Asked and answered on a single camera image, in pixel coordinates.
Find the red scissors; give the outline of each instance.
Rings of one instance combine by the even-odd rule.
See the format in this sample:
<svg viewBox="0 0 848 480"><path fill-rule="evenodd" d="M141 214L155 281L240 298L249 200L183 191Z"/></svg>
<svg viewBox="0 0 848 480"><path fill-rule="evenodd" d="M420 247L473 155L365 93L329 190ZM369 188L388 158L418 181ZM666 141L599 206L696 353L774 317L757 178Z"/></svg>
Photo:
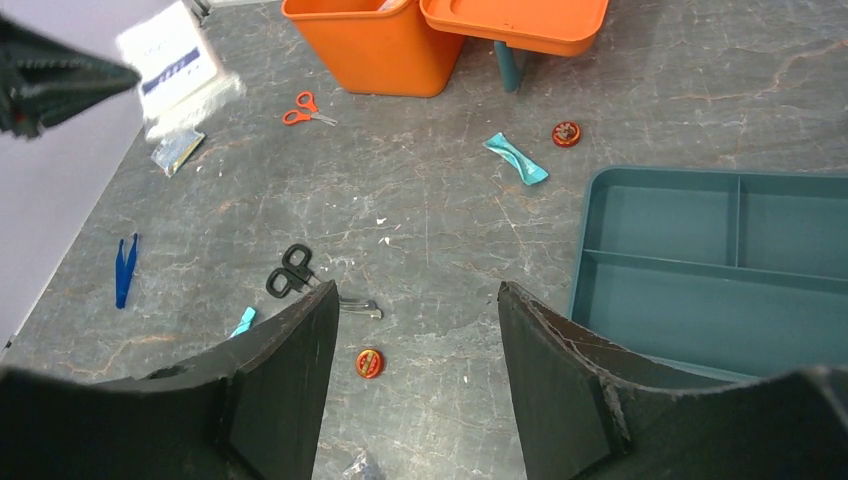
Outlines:
<svg viewBox="0 0 848 480"><path fill-rule="evenodd" d="M283 115L283 123L286 125L294 125L300 122L308 122L309 120L321 120L331 127L335 127L338 125L338 121L333 120L330 117L321 115L318 113L318 107L315 106L315 95L310 91L300 92L297 97L294 99L295 105L300 108L305 108L309 110L311 113L304 113L300 110L289 110Z"/></svg>

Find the white label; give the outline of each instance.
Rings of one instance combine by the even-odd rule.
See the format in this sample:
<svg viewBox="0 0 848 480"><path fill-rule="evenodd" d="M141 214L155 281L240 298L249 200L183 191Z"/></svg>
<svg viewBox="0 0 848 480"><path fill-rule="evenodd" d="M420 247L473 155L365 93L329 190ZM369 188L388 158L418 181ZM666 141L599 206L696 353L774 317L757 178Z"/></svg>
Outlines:
<svg viewBox="0 0 848 480"><path fill-rule="evenodd" d="M177 2L118 36L124 60L141 74L145 118L157 118L212 80L218 67L191 14Z"/></svg>

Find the tray divider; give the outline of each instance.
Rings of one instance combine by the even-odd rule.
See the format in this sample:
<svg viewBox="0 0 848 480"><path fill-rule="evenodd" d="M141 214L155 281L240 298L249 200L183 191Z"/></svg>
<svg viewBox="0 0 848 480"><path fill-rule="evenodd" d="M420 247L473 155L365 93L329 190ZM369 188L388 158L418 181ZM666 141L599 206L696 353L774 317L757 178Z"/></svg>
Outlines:
<svg viewBox="0 0 848 480"><path fill-rule="evenodd" d="M701 277L736 280L751 283L800 288L817 292L830 292L848 295L848 280L815 275L759 270L754 268L668 260L657 257L643 257L623 253L584 249L597 264L608 264L637 269L659 270L668 273L682 273Z"/></svg>
<svg viewBox="0 0 848 480"><path fill-rule="evenodd" d="M739 249L742 243L742 175L736 177L736 188L730 193L728 210L728 263L732 267L739 267Z"/></svg>

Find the scissor handle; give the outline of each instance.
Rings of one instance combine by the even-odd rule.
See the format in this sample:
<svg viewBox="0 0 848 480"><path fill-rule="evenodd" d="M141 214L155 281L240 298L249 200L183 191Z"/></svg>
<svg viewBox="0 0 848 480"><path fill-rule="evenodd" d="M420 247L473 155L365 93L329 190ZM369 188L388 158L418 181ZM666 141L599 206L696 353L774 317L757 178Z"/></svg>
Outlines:
<svg viewBox="0 0 848 480"><path fill-rule="evenodd" d="M294 254L298 252L303 254L303 259L296 264L292 263L292 257L294 257ZM306 266L310 260L312 260L312 250L302 243L295 243L286 250L286 253L283 254L283 268L290 272L295 272L298 274L298 277L302 278L304 281L308 281L308 277L312 276L312 272L310 272L309 268Z"/></svg>
<svg viewBox="0 0 848 480"><path fill-rule="evenodd" d="M286 275L286 273L288 273L288 272L286 272L285 268L278 268L278 269L275 269L273 272L271 272L271 275L268 276L268 280L265 282L265 290L272 297L283 298L286 295L288 295L289 292L291 291L291 288L292 288L291 281L289 281L288 275ZM285 285L283 285L283 288L277 290L274 287L274 283L277 282L277 279L280 278L280 276L283 276L283 277L286 278L286 283L285 283Z"/></svg>
<svg viewBox="0 0 848 480"><path fill-rule="evenodd" d="M312 115L303 113L300 110L289 110L283 115L283 123L286 125L294 125L295 123L308 122L312 120Z"/></svg>
<svg viewBox="0 0 848 480"><path fill-rule="evenodd" d="M294 99L294 103L298 107L305 108L312 113L318 111L318 107L315 105L315 95L309 90L298 93L297 98Z"/></svg>

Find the teal plastic packet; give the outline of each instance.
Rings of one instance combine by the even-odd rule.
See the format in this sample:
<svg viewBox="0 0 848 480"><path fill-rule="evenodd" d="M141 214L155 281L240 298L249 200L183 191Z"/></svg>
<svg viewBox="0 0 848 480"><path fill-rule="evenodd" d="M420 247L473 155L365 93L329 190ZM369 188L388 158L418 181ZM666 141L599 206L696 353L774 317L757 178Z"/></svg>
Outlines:
<svg viewBox="0 0 848 480"><path fill-rule="evenodd" d="M548 178L548 172L536 165L530 157L521 153L520 150L509 143L503 133L496 133L494 137L486 140L483 146L500 155L510 165L518 170L521 180L526 185L535 185Z"/></svg>

